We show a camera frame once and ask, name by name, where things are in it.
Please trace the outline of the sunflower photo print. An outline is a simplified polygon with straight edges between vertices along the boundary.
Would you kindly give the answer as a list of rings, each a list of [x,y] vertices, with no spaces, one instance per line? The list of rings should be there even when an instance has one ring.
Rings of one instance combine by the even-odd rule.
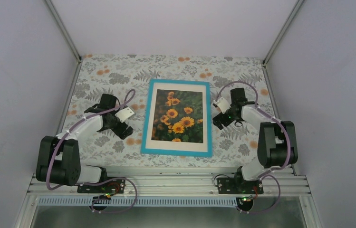
[[[202,92],[156,91],[151,139],[204,143]]]

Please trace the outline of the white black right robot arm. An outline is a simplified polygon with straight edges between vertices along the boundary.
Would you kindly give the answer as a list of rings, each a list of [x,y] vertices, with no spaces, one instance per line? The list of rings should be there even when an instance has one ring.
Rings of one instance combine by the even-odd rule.
[[[292,121],[282,121],[263,111],[256,101],[249,101],[243,88],[230,91],[231,100],[218,98],[213,106],[220,113],[212,122],[220,130],[230,124],[246,122],[259,132],[257,157],[241,166],[234,175],[234,188],[238,193],[246,193],[252,181],[298,161],[298,147],[295,125]]]

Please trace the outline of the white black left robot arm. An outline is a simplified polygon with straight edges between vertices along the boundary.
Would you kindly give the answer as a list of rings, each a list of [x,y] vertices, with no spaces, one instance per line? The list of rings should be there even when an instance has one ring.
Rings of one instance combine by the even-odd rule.
[[[80,160],[79,143],[95,133],[111,130],[120,139],[133,133],[126,121],[134,111],[128,107],[135,90],[131,89],[123,102],[110,94],[103,94],[99,103],[87,108],[68,130],[56,136],[45,136],[39,146],[36,179],[45,182],[48,190],[61,186],[89,185],[96,192],[108,187],[105,168],[86,165]]]

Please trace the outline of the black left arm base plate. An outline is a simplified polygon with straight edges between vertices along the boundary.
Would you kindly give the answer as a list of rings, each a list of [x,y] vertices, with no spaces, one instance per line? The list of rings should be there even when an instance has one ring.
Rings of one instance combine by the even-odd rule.
[[[83,184],[77,187],[77,193],[86,194],[119,194],[124,193],[126,180],[122,177],[108,177],[94,184]]]

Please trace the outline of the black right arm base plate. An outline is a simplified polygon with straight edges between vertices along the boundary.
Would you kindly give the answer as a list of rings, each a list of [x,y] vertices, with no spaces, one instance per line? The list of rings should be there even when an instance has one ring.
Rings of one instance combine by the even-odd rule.
[[[217,179],[219,194],[263,194],[263,185],[259,180],[236,180],[222,177]]]

